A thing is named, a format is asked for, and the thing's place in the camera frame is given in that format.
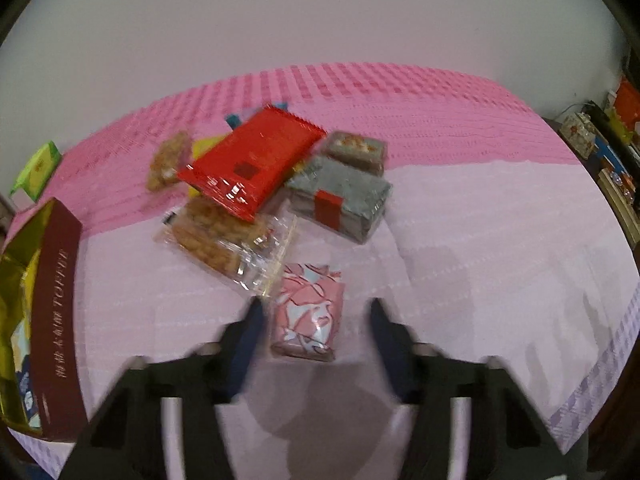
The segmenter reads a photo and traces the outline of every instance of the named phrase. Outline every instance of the food package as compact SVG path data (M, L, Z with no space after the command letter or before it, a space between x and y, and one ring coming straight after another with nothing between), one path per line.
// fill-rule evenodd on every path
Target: food package
M191 138L187 132L178 132L160 144L149 166L146 188L160 191L178 182L176 174L187 164L190 151Z
M640 92L624 76L616 92L614 107L626 129L634 131L640 120Z
M324 130L284 110L266 107L178 173L233 215L252 222L291 168Z
M383 178L317 155L287 182L291 209L364 243L382 219L392 186Z
M609 127L625 146L631 144L634 138L634 130L629 130L623 123L615 108L606 108L604 113L609 118Z
M219 144L222 139L224 139L227 134L218 135L215 137L207 137L206 139L194 140L193 145L191 146L191 160L196 160L199 156L203 156L207 153L211 148L215 145ZM200 192L192 186L189 186L188 195L189 198L194 196L198 196Z
M277 355L333 361L344 283L329 266L289 264L273 305L271 350Z
M271 106L279 108L280 110L286 111L289 105L287 103L271 103ZM262 107L258 108L246 108L237 114L229 114L225 117L226 124L231 127L232 130L235 130L240 124L247 122L251 117L253 117L257 112L262 110Z
M385 173L386 142L336 131L327 139L322 153L358 170L377 176Z
M560 126L559 133L584 160L587 160L595 150L595 138L598 131L586 114L567 115Z
M165 220L162 240L174 242L245 290L268 296L282 272L295 220L259 214L246 222L205 196L191 198Z
M52 140L33 154L9 192L16 211L24 211L36 204L61 160L62 155Z
M75 441L87 424L73 309L81 231L50 199L0 258L0 415L44 440Z

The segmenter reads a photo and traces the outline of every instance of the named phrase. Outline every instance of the white wall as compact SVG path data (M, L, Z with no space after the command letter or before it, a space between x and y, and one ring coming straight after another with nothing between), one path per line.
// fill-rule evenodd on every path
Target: white wall
M554 115L616 85L623 45L600 0L33 0L0 48L0 191L44 141L236 73L420 64Z

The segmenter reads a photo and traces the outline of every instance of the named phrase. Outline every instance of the transparent wrapper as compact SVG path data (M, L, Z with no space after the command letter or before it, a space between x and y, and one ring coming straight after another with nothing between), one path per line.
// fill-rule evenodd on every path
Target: transparent wrapper
M161 240L177 244L245 290L268 296L281 276L296 219L256 215L245 222L204 196L165 221Z
M288 182L291 209L364 243L382 219L392 186L383 178L315 156Z
M332 132L322 154L376 176L385 173L386 142L347 132Z
M287 264L273 300L271 350L317 361L335 359L344 283L329 266Z
M191 137L187 132L178 132L165 140L149 165L146 188L155 192L179 182L176 175L188 163L190 154Z

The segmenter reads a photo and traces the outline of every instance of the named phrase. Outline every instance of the maroon box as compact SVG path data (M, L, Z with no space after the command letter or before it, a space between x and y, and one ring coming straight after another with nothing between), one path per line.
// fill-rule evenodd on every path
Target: maroon box
M82 224L57 199L51 199L9 242L0 260L0 298L6 307L1 350L24 320L20 277L40 249L31 302L31 391L41 431L28 424L17 378L12 384L8 360L0 370L0 411L10 428L45 440L74 441L87 424L76 365L74 279Z

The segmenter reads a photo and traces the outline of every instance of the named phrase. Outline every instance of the green box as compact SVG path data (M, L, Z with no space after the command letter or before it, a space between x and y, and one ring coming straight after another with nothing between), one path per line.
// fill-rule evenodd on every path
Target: green box
M52 140L33 154L9 193L16 211L35 205L61 159L62 155Z

